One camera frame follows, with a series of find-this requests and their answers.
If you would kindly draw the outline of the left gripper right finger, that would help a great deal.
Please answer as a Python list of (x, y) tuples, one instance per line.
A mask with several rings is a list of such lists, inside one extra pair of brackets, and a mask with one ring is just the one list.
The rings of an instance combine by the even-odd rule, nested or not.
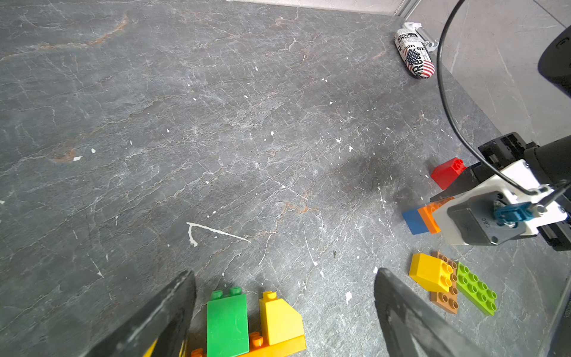
[(485, 356), (389, 269), (380, 268), (374, 282), (377, 316), (390, 356)]

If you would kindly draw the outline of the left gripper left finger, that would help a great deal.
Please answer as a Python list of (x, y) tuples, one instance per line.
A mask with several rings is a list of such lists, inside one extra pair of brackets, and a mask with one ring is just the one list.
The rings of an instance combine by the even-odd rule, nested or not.
[(193, 318), (196, 279), (185, 270), (84, 356), (178, 356)]

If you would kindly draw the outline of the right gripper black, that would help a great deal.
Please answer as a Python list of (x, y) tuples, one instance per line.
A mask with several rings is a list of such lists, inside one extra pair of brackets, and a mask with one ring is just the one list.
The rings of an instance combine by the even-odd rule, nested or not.
[[(510, 132), (480, 145), (478, 150), (487, 162), (497, 170), (502, 170), (520, 159), (528, 162), (524, 153), (536, 147), (538, 145), (534, 141), (526, 142), (517, 132)], [(466, 170), (446, 190), (440, 188), (442, 191), (432, 196), (430, 202), (457, 196), (478, 186), (482, 182), (478, 177), (481, 167), (481, 163), (466, 167)]]

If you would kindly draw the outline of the red lego brick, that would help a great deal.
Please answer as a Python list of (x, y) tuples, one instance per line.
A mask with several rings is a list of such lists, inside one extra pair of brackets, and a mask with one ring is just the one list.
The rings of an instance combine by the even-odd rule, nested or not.
[(446, 190), (465, 170), (463, 160), (454, 158), (437, 166), (431, 178), (442, 190)]

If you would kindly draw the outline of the brown lego plate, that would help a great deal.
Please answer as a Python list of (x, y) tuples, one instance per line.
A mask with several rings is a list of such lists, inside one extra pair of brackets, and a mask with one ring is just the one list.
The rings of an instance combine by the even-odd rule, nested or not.
[(457, 289), (457, 268), (458, 265), (455, 261), (447, 258), (444, 254), (438, 251), (432, 251), (431, 255), (436, 257), (445, 263), (449, 264), (450, 267), (453, 269), (453, 273), (451, 274), (451, 287), (449, 291), (446, 293), (443, 292), (431, 292), (430, 293), (430, 301), (443, 309), (444, 311), (457, 314), (459, 311), (459, 304), (458, 304), (458, 294), (459, 291)]

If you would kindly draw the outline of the dark green lego brick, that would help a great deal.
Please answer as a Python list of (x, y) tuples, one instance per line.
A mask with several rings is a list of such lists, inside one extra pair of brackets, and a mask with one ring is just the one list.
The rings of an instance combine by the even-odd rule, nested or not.
[(250, 351), (247, 295), (232, 287), (214, 291), (207, 304), (207, 356), (241, 356)]

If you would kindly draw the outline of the light green lego plate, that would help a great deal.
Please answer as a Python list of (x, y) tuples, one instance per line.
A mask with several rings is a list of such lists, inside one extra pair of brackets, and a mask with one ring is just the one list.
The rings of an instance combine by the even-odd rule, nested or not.
[(462, 263), (457, 264), (457, 288), (485, 315), (497, 312), (497, 293)]

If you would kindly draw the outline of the small blue lego brick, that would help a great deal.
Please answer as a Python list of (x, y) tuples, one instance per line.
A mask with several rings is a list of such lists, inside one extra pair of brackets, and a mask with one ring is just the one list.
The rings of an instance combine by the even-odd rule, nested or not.
[(402, 213), (404, 221), (410, 229), (412, 235), (428, 233), (429, 229), (421, 217), (418, 208), (413, 208)]

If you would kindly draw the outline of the orange 2x4 lego plate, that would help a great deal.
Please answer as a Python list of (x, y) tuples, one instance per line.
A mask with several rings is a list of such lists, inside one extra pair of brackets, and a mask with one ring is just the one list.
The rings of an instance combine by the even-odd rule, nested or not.
[(207, 349), (196, 349), (187, 353), (187, 356), (291, 356), (304, 351), (306, 336), (304, 334), (276, 344), (269, 344), (260, 333), (252, 333), (249, 337), (249, 351), (245, 347), (246, 340), (242, 340), (238, 347), (230, 347), (222, 343), (221, 347), (207, 342)]

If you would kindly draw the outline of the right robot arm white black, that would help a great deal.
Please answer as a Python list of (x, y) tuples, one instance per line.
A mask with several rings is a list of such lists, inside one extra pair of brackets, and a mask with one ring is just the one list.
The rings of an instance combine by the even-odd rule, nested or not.
[(447, 177), (431, 202), (453, 245), (498, 246), (540, 236), (570, 250), (570, 29), (532, 53), (531, 119), (471, 151), (476, 163)]

